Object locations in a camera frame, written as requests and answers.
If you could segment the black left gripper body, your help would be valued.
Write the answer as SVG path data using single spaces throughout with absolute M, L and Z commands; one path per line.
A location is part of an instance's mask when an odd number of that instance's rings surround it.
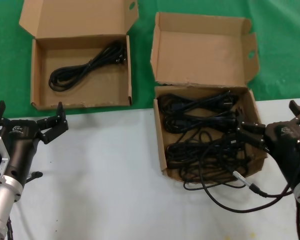
M 26 184 L 39 144 L 39 127 L 34 120 L 2 120 L 3 142 L 9 155 L 4 175 Z

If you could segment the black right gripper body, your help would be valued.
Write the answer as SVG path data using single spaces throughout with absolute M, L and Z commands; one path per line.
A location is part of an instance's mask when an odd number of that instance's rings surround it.
M 294 190 L 300 183 L 300 125 L 290 121 L 268 124 L 264 142 L 290 189 Z

